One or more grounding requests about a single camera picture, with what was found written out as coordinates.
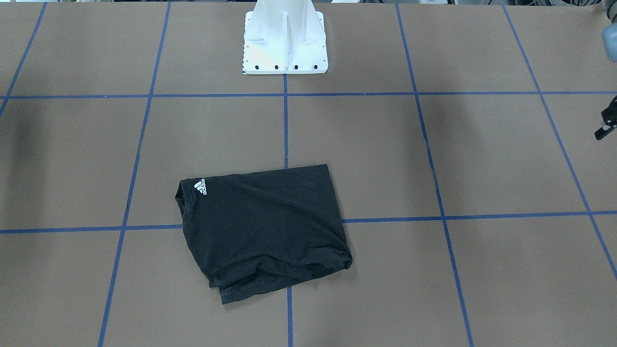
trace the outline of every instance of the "black t-shirt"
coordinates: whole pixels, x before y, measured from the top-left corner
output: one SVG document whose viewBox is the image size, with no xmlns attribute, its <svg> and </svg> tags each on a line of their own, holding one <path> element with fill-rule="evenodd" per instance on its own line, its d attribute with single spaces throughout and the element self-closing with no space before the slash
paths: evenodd
<svg viewBox="0 0 617 347">
<path fill-rule="evenodd" d="M 327 165 L 186 179 L 176 201 L 223 304 L 351 266 Z"/>
</svg>

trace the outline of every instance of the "blue tape line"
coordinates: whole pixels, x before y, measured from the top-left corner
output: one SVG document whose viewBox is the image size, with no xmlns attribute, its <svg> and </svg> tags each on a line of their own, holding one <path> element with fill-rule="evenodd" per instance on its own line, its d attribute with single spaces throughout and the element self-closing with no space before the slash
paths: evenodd
<svg viewBox="0 0 617 347">
<path fill-rule="evenodd" d="M 118 231 L 122 227 L 76 227 L 76 228 L 34 228 L 34 229 L 0 229 L 0 234 L 31 233 L 70 233 L 70 232 L 108 232 Z"/>
<path fill-rule="evenodd" d="M 107 292 L 107 300 L 105 301 L 105 312 L 103 313 L 103 321 L 101 323 L 101 332 L 99 334 L 98 347 L 103 346 L 103 340 L 105 339 L 105 330 L 107 329 L 107 320 L 109 319 L 109 309 L 112 305 L 112 297 L 114 295 L 115 280 L 118 274 L 118 265 L 120 263 L 120 253 L 122 252 L 122 243 L 124 242 L 124 230 L 120 231 L 120 237 L 118 237 L 118 246 L 116 247 L 116 255 L 114 259 L 114 269 L 112 270 L 112 278 L 109 283 L 109 291 Z"/>
<path fill-rule="evenodd" d="M 419 91 L 417 95 L 535 95 L 536 91 Z"/>
<path fill-rule="evenodd" d="M 366 93 L 288 93 L 289 97 L 301 96 L 397 96 L 397 95 L 537 95 L 537 91 L 419 91 L 366 92 Z M 542 91 L 551 95 L 617 94 L 617 91 Z M 84 94 L 84 95 L 11 95 L 6 99 L 117 99 L 117 98 L 255 98 L 281 97 L 284 93 L 194 93 L 194 94 Z"/>
<path fill-rule="evenodd" d="M 114 95 L 19 95 L 10 99 L 118 99 L 118 98 L 147 98 L 148 94 L 114 94 Z"/>
<path fill-rule="evenodd" d="M 287 287 L 287 344 L 294 347 L 294 314 L 291 287 Z"/>
<path fill-rule="evenodd" d="M 423 222 L 427 220 L 441 220 L 441 217 L 393 217 L 393 218 L 348 218 L 343 223 L 388 223 L 388 222 Z"/>
<path fill-rule="evenodd" d="M 553 121 L 553 116 L 551 115 L 551 113 L 549 111 L 549 106 L 547 105 L 546 100 L 544 99 L 543 92 L 540 89 L 540 85 L 538 85 L 538 82 L 536 80 L 536 75 L 534 74 L 534 71 L 531 68 L 531 64 L 529 63 L 529 59 L 527 59 L 527 54 L 525 53 L 525 50 L 523 49 L 523 45 L 521 44 L 521 40 L 518 38 L 518 34 L 516 33 L 516 29 L 514 28 L 514 23 L 512 23 L 512 19 L 510 18 L 510 14 L 508 14 L 508 10 L 506 9 L 505 6 L 502 6 L 502 8 L 503 8 L 503 13 L 505 13 L 506 18 L 508 19 L 508 23 L 510 24 L 510 28 L 512 29 L 512 33 L 514 34 L 514 38 L 516 39 L 516 43 L 518 44 L 518 47 L 521 50 L 523 58 L 525 59 L 525 63 L 527 64 L 527 68 L 529 69 L 529 73 L 531 74 L 531 78 L 534 80 L 534 84 L 536 85 L 538 93 L 540 94 L 540 99 L 542 100 L 542 104 L 544 105 L 544 111 L 546 111 L 547 117 L 549 118 L 550 125 L 553 128 L 553 132 L 555 133 L 555 137 L 557 138 L 557 142 L 559 143 L 559 147 L 561 148 L 561 152 L 563 153 L 563 157 L 566 159 L 566 162 L 568 163 L 568 168 L 570 169 L 570 173 L 572 174 L 572 177 L 574 178 L 574 182 L 576 184 L 576 188 L 578 189 L 579 194 L 581 195 L 581 199 L 583 201 L 583 204 L 585 205 L 585 209 L 587 210 L 587 213 L 589 215 L 589 219 L 591 220 L 591 224 L 594 226 L 595 234 L 598 236 L 598 240 L 600 241 L 600 245 L 602 245 L 602 249 L 604 250 L 604 254 L 607 257 L 608 264 L 611 267 L 611 270 L 613 271 L 613 276 L 615 277 L 615 280 L 617 280 L 617 269 L 615 268 L 615 263 L 613 262 L 613 258 L 611 257 L 611 254 L 608 252 L 608 248 L 607 248 L 607 246 L 606 246 L 606 244 L 604 242 L 604 238 L 602 237 L 602 233 L 600 233 L 600 229 L 598 228 L 598 225 L 595 222 L 595 218 L 594 218 L 594 215 L 593 215 L 593 213 L 591 211 L 591 208 L 589 206 L 589 202 L 587 201 L 587 198 L 585 197 L 585 193 L 582 190 L 581 183 L 579 182 L 578 177 L 576 176 L 576 172 L 574 171 L 574 166 L 572 165 L 572 162 L 570 161 L 568 152 L 566 151 L 566 148 L 563 145 L 563 142 L 561 140 L 561 136 L 559 135 L 559 131 L 557 130 L 557 126 L 555 125 L 555 122 Z"/>
<path fill-rule="evenodd" d="M 289 168 L 289 106 L 287 93 L 287 74 L 283 74 L 283 131 L 285 146 L 285 169 Z"/>
<path fill-rule="evenodd" d="M 450 254 L 450 263 L 452 265 L 452 272 L 454 273 L 454 282 L 456 283 L 457 286 L 457 292 L 458 292 L 458 300 L 460 302 L 461 305 L 461 312 L 463 314 L 463 320 L 465 322 L 465 330 L 467 332 L 467 340 L 469 342 L 469 346 L 470 347 L 474 347 L 474 343 L 473 343 L 473 336 L 471 334 L 471 327 L 470 327 L 470 323 L 469 323 L 469 318 L 467 315 L 467 307 L 465 305 L 465 298 L 463 297 L 463 288 L 461 286 L 460 283 L 460 278 L 458 276 L 458 267 L 457 267 L 457 262 L 456 259 L 454 257 L 454 250 L 452 249 L 452 241 L 450 240 L 450 231 L 448 229 L 448 223 L 447 220 L 445 218 L 445 211 L 444 211 L 444 204 L 442 202 L 441 199 L 441 193 L 439 191 L 439 182 L 437 180 L 437 173 L 435 171 L 435 165 L 433 162 L 433 155 L 431 154 L 431 145 L 429 143 L 428 140 L 428 134 L 426 133 L 426 127 L 424 125 L 424 117 L 422 114 L 422 107 L 420 106 L 420 97 L 418 96 L 418 90 L 416 87 L 416 81 L 413 75 L 413 67 L 412 67 L 412 61 L 409 55 L 409 49 L 407 47 L 407 40 L 405 39 L 405 30 L 403 28 L 403 21 L 400 18 L 400 9 L 399 9 L 399 4 L 396 4 L 396 15 L 398 16 L 399 19 L 399 28 L 400 28 L 400 35 L 403 39 L 403 47 L 405 48 L 405 55 L 407 57 L 407 66 L 409 68 L 409 76 L 412 79 L 412 86 L 413 86 L 413 92 L 415 93 L 415 99 L 416 99 L 416 107 L 418 108 L 418 116 L 420 118 L 420 125 L 422 127 L 422 135 L 424 136 L 424 141 L 426 142 L 426 153 L 428 155 L 428 161 L 429 161 L 429 165 L 431 166 L 431 171 L 433 171 L 433 180 L 435 183 L 435 193 L 437 194 L 437 203 L 439 205 L 439 213 L 441 215 L 441 220 L 442 220 L 442 224 L 444 226 L 444 233 L 445 233 L 445 240 L 448 244 L 448 252 Z"/>
<path fill-rule="evenodd" d="M 593 215 L 617 215 L 617 211 L 592 211 Z M 572 212 L 541 212 L 541 213 L 512 213 L 512 214 L 471 214 L 471 215 L 447 215 L 447 220 L 470 220 L 470 219 L 517 219 L 538 217 L 567 217 L 575 215 L 589 215 L 586 211 Z M 390 222 L 425 222 L 442 220 L 440 216 L 429 217 L 385 217 L 385 218 L 348 218 L 342 219 L 345 224 L 353 223 L 390 223 Z M 182 229 L 182 224 L 154 224 L 154 225 L 127 225 L 126 227 L 67 227 L 67 228 L 30 228 L 30 229 L 0 229 L 0 234 L 20 233 L 62 233 L 62 232 L 104 232 L 119 230 L 168 230 Z"/>
<path fill-rule="evenodd" d="M 591 213 L 595 215 L 612 215 L 617 214 L 617 211 L 592 211 Z"/>
<path fill-rule="evenodd" d="M 467 219 L 507 219 L 507 218 L 537 218 L 537 217 L 564 217 L 571 215 L 589 215 L 588 212 L 542 212 L 542 213 L 512 213 L 512 214 L 476 214 L 476 215 L 447 215 L 447 220 Z"/>
<path fill-rule="evenodd" d="M 182 224 L 162 224 L 162 225 L 127 225 L 125 230 L 164 230 L 182 229 Z"/>
<path fill-rule="evenodd" d="M 283 96 L 281 93 L 220 93 L 220 94 L 153 94 L 153 98 L 254 98 L 261 96 Z"/>
<path fill-rule="evenodd" d="M 17 82 L 17 78 L 19 77 L 19 73 L 22 71 L 23 63 L 26 61 L 26 56 L 28 52 L 30 52 L 30 48 L 32 47 L 32 42 L 35 40 L 36 32 L 41 26 L 41 21 L 43 19 L 43 14 L 45 13 L 45 8 L 47 8 L 47 3 L 44 2 L 41 7 L 41 12 L 39 13 L 39 17 L 36 20 L 36 25 L 34 30 L 32 30 L 32 35 L 30 35 L 30 39 L 28 40 L 28 45 L 26 45 L 26 50 L 24 50 L 22 54 L 22 58 L 19 60 L 19 65 L 17 66 L 17 70 L 15 71 L 15 75 L 13 75 L 13 79 L 10 81 L 9 90 L 6 92 L 4 96 L 4 101 L 2 102 L 2 106 L 0 106 L 0 117 L 4 113 L 4 109 L 6 108 L 6 104 L 9 102 L 10 94 L 13 92 L 13 88 L 15 88 L 15 83 Z"/>
<path fill-rule="evenodd" d="M 366 93 L 289 93 L 289 96 L 388 96 L 388 95 L 413 95 L 408 91 L 395 91 L 395 92 L 366 92 Z"/>
<path fill-rule="evenodd" d="M 617 90 L 583 90 L 583 91 L 542 91 L 542 94 L 579 95 L 579 94 L 617 94 Z"/>
<path fill-rule="evenodd" d="M 109 292 L 107 293 L 107 302 L 105 304 L 105 311 L 103 313 L 103 321 L 101 324 L 101 333 L 99 335 L 99 343 L 98 343 L 98 347 L 102 347 L 103 346 L 103 342 L 105 340 L 105 332 L 107 329 L 107 320 L 109 318 L 109 310 L 111 308 L 111 303 L 112 303 L 112 298 L 114 296 L 114 287 L 115 287 L 115 280 L 118 274 L 118 265 L 120 263 L 120 255 L 122 253 L 122 244 L 124 242 L 124 235 L 125 235 L 125 230 L 126 230 L 126 224 L 128 222 L 128 213 L 129 210 L 131 209 L 131 200 L 133 199 L 133 188 L 135 187 L 135 178 L 137 177 L 137 171 L 138 171 L 138 167 L 139 167 L 139 155 L 141 152 L 141 144 L 143 142 L 144 139 L 144 134 L 146 132 L 146 125 L 147 125 L 147 121 L 148 121 L 148 115 L 150 113 L 150 105 L 152 103 L 152 94 L 154 92 L 154 84 L 156 83 L 156 76 L 157 76 L 157 72 L 159 70 L 159 62 L 160 62 L 160 55 L 161 52 L 163 51 L 163 43 L 165 42 L 165 32 L 167 31 L 167 22 L 169 21 L 169 12 L 171 9 L 172 4 L 170 2 L 167 3 L 167 10 L 165 12 L 165 21 L 163 22 L 163 30 L 160 34 L 160 43 L 159 43 L 159 50 L 157 51 L 157 56 L 156 56 L 156 60 L 154 63 L 154 71 L 152 73 L 152 82 L 150 84 L 150 94 L 148 97 L 148 102 L 146 104 L 146 111 L 144 112 L 144 120 L 142 122 L 141 125 L 141 133 L 139 134 L 139 143 L 137 145 L 137 153 L 135 155 L 135 164 L 133 165 L 133 174 L 131 176 L 131 184 L 129 186 L 128 189 L 128 196 L 126 198 L 126 209 L 124 212 L 124 218 L 122 220 L 122 230 L 120 231 L 120 237 L 118 238 L 118 248 L 116 250 L 116 257 L 114 260 L 114 269 L 112 271 L 112 278 L 111 281 L 109 283 Z"/>
</svg>

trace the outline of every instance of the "grid square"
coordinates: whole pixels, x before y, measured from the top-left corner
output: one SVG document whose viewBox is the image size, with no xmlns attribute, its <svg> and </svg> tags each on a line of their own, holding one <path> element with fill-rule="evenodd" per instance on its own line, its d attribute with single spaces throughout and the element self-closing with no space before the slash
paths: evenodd
<svg viewBox="0 0 617 347">
<path fill-rule="evenodd" d="M 540 97 L 420 100 L 446 214 L 585 211 Z"/>
<path fill-rule="evenodd" d="M 13 95 L 148 94 L 164 19 L 163 4 L 48 5 Z"/>
<path fill-rule="evenodd" d="M 508 6 L 508 13 L 542 90 L 616 89 L 615 63 L 601 38 L 610 21 L 601 6 Z"/>
<path fill-rule="evenodd" d="M 141 146 L 129 224 L 181 224 L 184 178 L 284 166 L 283 99 L 154 99 Z"/>
<path fill-rule="evenodd" d="M 145 99 L 10 100 L 0 228 L 121 225 Z"/>
<path fill-rule="evenodd" d="M 589 217 L 448 224 L 476 346 L 617 344 L 615 278 Z"/>
<path fill-rule="evenodd" d="M 235 2 L 175 3 L 156 93 L 282 93 L 281 75 L 242 74 L 244 15 L 254 7 Z"/>
<path fill-rule="evenodd" d="M 0 3 L 0 94 L 9 90 L 23 52 L 35 29 L 42 4 Z"/>
<path fill-rule="evenodd" d="M 467 346 L 441 222 L 346 227 L 351 268 L 293 287 L 295 346 Z"/>
<path fill-rule="evenodd" d="M 498 6 L 401 6 L 418 91 L 535 91 Z"/>
<path fill-rule="evenodd" d="M 286 346 L 286 290 L 221 304 L 182 230 L 126 233 L 105 346 Z"/>
<path fill-rule="evenodd" d="M 617 210 L 617 190 L 606 183 L 617 172 L 617 132 L 597 141 L 594 132 L 613 95 L 545 95 L 557 131 L 568 152 L 589 206 Z"/>
<path fill-rule="evenodd" d="M 608 252 L 613 258 L 613 262 L 617 261 L 617 230 L 615 229 L 615 225 L 617 225 L 617 215 L 596 215 L 595 222 L 600 229 L 600 233 L 602 234 Z"/>
<path fill-rule="evenodd" d="M 96 345 L 118 234 L 0 235 L 0 345 Z"/>
<path fill-rule="evenodd" d="M 328 72 L 290 75 L 290 93 L 413 91 L 393 5 L 315 4 L 315 9 L 324 15 Z"/>
<path fill-rule="evenodd" d="M 289 98 L 289 165 L 328 164 L 343 218 L 439 215 L 413 96 Z"/>
</svg>

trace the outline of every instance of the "blue grid line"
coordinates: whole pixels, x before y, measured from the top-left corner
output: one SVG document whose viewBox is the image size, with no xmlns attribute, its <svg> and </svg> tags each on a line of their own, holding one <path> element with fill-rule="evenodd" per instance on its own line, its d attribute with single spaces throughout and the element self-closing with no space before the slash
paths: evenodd
<svg viewBox="0 0 617 347">
<path fill-rule="evenodd" d="M 284 168 L 289 168 L 289 104 L 287 93 L 287 74 L 283 75 L 283 132 L 284 132 L 284 147 L 285 147 L 285 163 Z"/>
<path fill-rule="evenodd" d="M 70 232 L 109 232 L 121 230 L 116 227 L 75 227 L 75 228 L 32 228 L 32 229 L 0 229 L 2 234 L 33 234 L 33 233 L 70 233 Z"/>
<path fill-rule="evenodd" d="M 582 90 L 582 91 L 541 91 L 542 94 L 580 95 L 580 94 L 617 94 L 617 90 Z"/>
<path fill-rule="evenodd" d="M 424 222 L 427 220 L 441 220 L 439 216 L 431 217 L 390 217 L 390 218 L 348 218 L 343 223 L 388 223 L 388 222 Z"/>
<path fill-rule="evenodd" d="M 127 225 L 124 228 L 129 230 L 163 230 L 163 229 L 182 229 L 182 224 L 161 224 L 161 225 Z"/>
<path fill-rule="evenodd" d="M 118 98 L 147 98 L 148 94 L 112 94 L 112 95 L 18 95 L 9 99 L 118 99 Z"/>
<path fill-rule="evenodd" d="M 283 74 L 283 128 L 284 128 L 284 147 L 285 160 L 284 168 L 289 168 L 289 107 L 288 107 L 288 89 L 287 89 L 287 74 Z M 288 347 L 294 347 L 294 311 L 292 302 L 291 286 L 287 287 L 287 344 Z"/>
<path fill-rule="evenodd" d="M 294 314 L 291 287 L 287 287 L 287 346 L 294 347 Z"/>
<path fill-rule="evenodd" d="M 536 91 L 419 91 L 417 95 L 535 95 Z"/>
<path fill-rule="evenodd" d="M 591 211 L 593 215 L 617 215 L 617 211 Z M 447 220 L 469 220 L 469 219 L 518 219 L 518 218 L 538 218 L 538 217 L 568 217 L 576 215 L 589 215 L 586 211 L 572 212 L 541 212 L 541 213 L 514 213 L 514 214 L 471 214 L 471 215 L 447 215 Z M 384 217 L 384 218 L 349 218 L 343 219 L 345 224 L 354 223 L 390 223 L 390 222 L 425 222 L 442 220 L 441 216 L 428 217 Z M 154 225 L 127 225 L 126 227 L 67 227 L 67 228 L 23 228 L 23 229 L 0 229 L 2 234 L 22 234 L 22 233 L 62 233 L 62 232 L 105 232 L 118 230 L 168 230 L 182 229 L 182 224 L 154 224 Z"/>
<path fill-rule="evenodd" d="M 413 76 L 412 61 L 411 61 L 411 58 L 410 58 L 410 55 L 409 55 L 409 49 L 407 47 L 407 39 L 405 38 L 405 29 L 403 28 L 403 21 L 400 18 L 399 4 L 396 4 L 396 15 L 398 16 L 398 19 L 399 19 L 400 35 L 401 35 L 401 38 L 403 39 L 403 46 L 405 48 L 405 55 L 407 56 L 407 65 L 408 65 L 408 68 L 409 68 L 409 76 L 412 79 L 413 92 L 415 93 L 415 99 L 416 99 L 416 107 L 418 108 L 418 116 L 420 118 L 420 125 L 422 127 L 422 135 L 424 136 L 424 141 L 426 142 L 426 153 L 428 155 L 428 161 L 429 161 L 429 165 L 431 166 L 431 171 L 433 171 L 433 180 L 435 182 L 435 193 L 437 194 L 437 203 L 439 205 L 439 213 L 441 214 L 441 220 L 442 220 L 442 224 L 444 226 L 445 240 L 446 240 L 446 242 L 448 244 L 448 252 L 450 254 L 450 262 L 452 264 L 452 272 L 454 274 L 454 282 L 456 283 L 456 286 L 457 286 L 458 300 L 459 300 L 460 305 L 461 305 L 461 312 L 463 314 L 463 320 L 465 322 L 465 330 L 467 332 L 467 340 L 469 342 L 469 346 L 470 347 L 474 347 L 473 336 L 471 334 L 471 327 L 470 327 L 469 318 L 468 318 L 468 315 L 467 315 L 467 308 L 465 306 L 465 298 L 463 297 L 463 288 L 461 287 L 460 278 L 458 276 L 457 262 L 456 262 L 456 259 L 454 257 L 454 250 L 452 249 L 452 241 L 450 240 L 450 232 L 448 230 L 448 223 L 447 223 L 447 220 L 445 218 L 444 204 L 442 202 L 441 193 L 439 191 L 439 182 L 437 180 L 437 173 L 435 171 L 435 165 L 434 165 L 434 162 L 433 162 L 433 155 L 431 154 L 431 145 L 430 145 L 429 140 L 428 140 L 428 134 L 426 133 L 426 127 L 424 125 L 424 117 L 422 115 L 422 107 L 420 106 L 420 97 L 418 96 L 418 90 L 416 88 L 416 81 L 415 81 L 415 78 Z"/>
<path fill-rule="evenodd" d="M 542 93 L 542 90 L 540 89 L 540 85 L 538 84 L 538 82 L 536 80 L 536 75 L 534 74 L 534 71 L 531 68 L 531 64 L 529 63 L 529 59 L 527 58 L 527 54 L 525 53 L 525 50 L 523 49 L 523 44 L 521 43 L 521 40 L 519 39 L 518 34 L 516 33 L 516 29 L 514 28 L 514 23 L 512 22 L 512 19 L 510 18 L 510 14 L 508 14 L 508 10 L 506 9 L 505 6 L 502 6 L 502 8 L 503 8 L 503 12 L 505 13 L 506 18 L 508 19 L 508 23 L 510 24 L 510 28 L 512 29 L 512 33 L 514 34 L 514 38 L 516 40 L 516 43 L 518 44 L 518 47 L 521 50 L 523 58 L 525 59 L 525 63 L 527 64 L 527 68 L 529 69 L 529 73 L 531 74 L 531 78 L 534 80 L 534 83 L 536 84 L 536 88 L 537 88 L 538 93 L 540 95 L 540 99 L 542 100 L 542 104 L 544 105 L 544 110 L 546 111 L 547 117 L 549 118 L 550 125 L 553 128 L 553 132 L 555 133 L 555 137 L 557 138 L 557 142 L 559 142 L 559 147 L 561 148 L 561 151 L 563 153 L 563 157 L 566 159 L 566 162 L 568 163 L 568 168 L 570 169 L 570 173 L 572 174 L 572 178 L 574 179 L 574 182 L 576 184 L 576 188 L 578 189 L 578 191 L 579 191 L 579 193 L 581 195 L 581 199 L 583 201 L 583 204 L 585 205 L 585 209 L 587 210 L 587 213 L 589 215 L 589 219 L 591 220 L 591 224 L 594 226 L 595 234 L 598 236 L 598 240 L 600 241 L 600 245 L 602 245 L 602 249 L 604 250 L 604 254 L 607 257 L 608 264 L 611 267 L 611 270 L 613 271 L 613 276 L 615 277 L 615 280 L 617 280 L 617 269 L 615 268 L 615 263 L 613 262 L 611 254 L 608 252 L 608 248 L 606 246 L 606 243 L 604 242 L 604 238 L 602 237 L 602 233 L 600 233 L 600 229 L 598 228 L 598 225 L 595 222 L 594 214 L 592 213 L 591 208 L 589 206 L 589 202 L 587 201 L 587 198 L 585 197 L 585 193 L 582 190 L 581 183 L 579 182 L 578 177 L 576 176 L 576 172 L 574 171 L 574 166 L 572 165 L 572 162 L 570 161 L 568 152 L 566 151 L 566 148 L 563 145 L 563 142 L 561 140 L 561 136 L 559 135 L 559 131 L 557 130 L 557 126 L 555 125 L 555 122 L 553 121 L 553 116 L 551 115 L 551 113 L 549 111 L 549 106 L 547 105 L 546 100 L 544 99 L 544 95 Z"/>
<path fill-rule="evenodd" d="M 591 211 L 593 215 L 612 215 L 617 214 L 617 211 Z"/>
<path fill-rule="evenodd" d="M 15 70 L 15 75 L 13 75 L 13 79 L 10 81 L 9 90 L 6 92 L 4 96 L 4 100 L 2 102 L 2 106 L 0 106 L 0 117 L 4 113 L 4 109 L 6 108 L 6 104 L 9 102 L 10 94 L 13 92 L 13 88 L 15 88 L 15 83 L 17 82 L 17 78 L 19 77 L 19 73 L 22 71 L 23 63 L 26 61 L 26 57 L 28 52 L 30 52 L 30 47 L 32 47 L 32 42 L 35 40 L 36 32 L 41 26 L 41 21 L 43 19 L 43 14 L 45 13 L 45 8 L 47 8 L 47 3 L 44 2 L 41 7 L 41 12 L 39 13 L 38 19 L 36 19 L 36 24 L 34 30 L 32 30 L 32 35 L 30 35 L 30 39 L 28 40 L 28 45 L 26 45 L 26 49 L 22 54 L 22 58 L 19 60 L 19 65 L 17 66 L 17 70 Z"/>
<path fill-rule="evenodd" d="M 617 90 L 602 91 L 542 91 L 551 95 L 617 94 Z M 287 96 L 398 96 L 398 95 L 537 95 L 537 91 L 393 91 L 358 93 L 287 93 Z M 117 98 L 255 98 L 282 97 L 285 93 L 194 93 L 194 94 L 84 94 L 84 95 L 10 95 L 0 96 L 8 100 L 21 99 L 117 99 Z"/>
<path fill-rule="evenodd" d="M 254 98 L 260 96 L 283 96 L 281 93 L 202 93 L 202 94 L 153 94 L 153 98 Z"/>
<path fill-rule="evenodd" d="M 133 166 L 133 174 L 131 176 L 131 184 L 129 186 L 128 189 L 128 196 L 126 198 L 126 209 L 124 212 L 124 218 L 122 221 L 122 229 L 120 231 L 120 237 L 118 238 L 118 248 L 116 249 L 116 255 L 115 255 L 115 260 L 114 260 L 114 269 L 112 271 L 112 278 L 111 281 L 109 283 L 109 292 L 107 294 L 107 302 L 105 304 L 105 311 L 103 313 L 103 320 L 101 323 L 101 333 L 99 335 L 99 343 L 98 343 L 98 347 L 102 347 L 103 346 L 103 342 L 105 340 L 105 332 L 107 329 L 107 319 L 109 318 L 109 310 L 111 308 L 111 303 L 112 303 L 112 298 L 114 296 L 114 287 L 115 287 L 115 281 L 116 281 L 116 277 L 118 274 L 118 265 L 120 263 L 120 255 L 122 253 L 122 244 L 124 242 L 124 236 L 125 236 L 125 232 L 126 232 L 126 224 L 128 222 L 128 213 L 129 210 L 131 209 L 131 200 L 133 198 L 133 188 L 135 187 L 135 179 L 137 177 L 137 170 L 139 167 L 139 154 L 141 152 L 141 144 L 143 142 L 144 139 L 144 134 L 146 132 L 146 125 L 147 125 L 147 121 L 148 121 L 148 115 L 150 113 L 150 105 L 152 104 L 152 94 L 154 93 L 154 85 L 156 83 L 156 76 L 157 76 L 157 72 L 159 71 L 159 62 L 160 62 L 160 55 L 163 51 L 163 44 L 165 42 L 165 32 L 167 31 L 167 22 L 169 21 L 169 12 L 171 9 L 172 4 L 170 2 L 167 3 L 167 10 L 165 12 L 165 20 L 163 22 L 163 30 L 161 31 L 160 34 L 160 43 L 159 43 L 159 50 L 157 51 L 157 56 L 156 56 L 156 60 L 154 62 L 154 71 L 152 73 L 152 82 L 150 84 L 150 93 L 149 93 L 149 97 L 148 97 L 148 102 L 146 104 L 146 111 L 144 112 L 144 120 L 141 126 L 141 133 L 139 135 L 139 143 L 137 145 L 137 153 L 135 154 L 135 164 Z"/>
<path fill-rule="evenodd" d="M 538 217 L 566 217 L 572 215 L 589 215 L 588 212 L 541 212 L 541 213 L 511 213 L 511 214 L 475 214 L 475 215 L 447 215 L 447 220 L 467 219 L 513 219 Z"/>
<path fill-rule="evenodd" d="M 289 96 L 388 96 L 388 95 L 413 95 L 410 91 L 385 91 L 385 92 L 358 92 L 358 93 L 289 93 Z"/>
</svg>

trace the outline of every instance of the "adidas logo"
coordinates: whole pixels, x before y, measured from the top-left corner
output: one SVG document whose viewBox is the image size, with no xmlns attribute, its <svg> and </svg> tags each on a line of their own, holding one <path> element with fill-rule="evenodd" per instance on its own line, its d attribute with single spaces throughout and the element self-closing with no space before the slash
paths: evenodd
<svg viewBox="0 0 617 347">
<path fill-rule="evenodd" d="M 195 183 L 195 189 L 199 190 L 200 193 L 202 193 L 203 195 L 206 194 L 205 192 L 205 179 L 202 178 L 201 181 Z"/>
</svg>

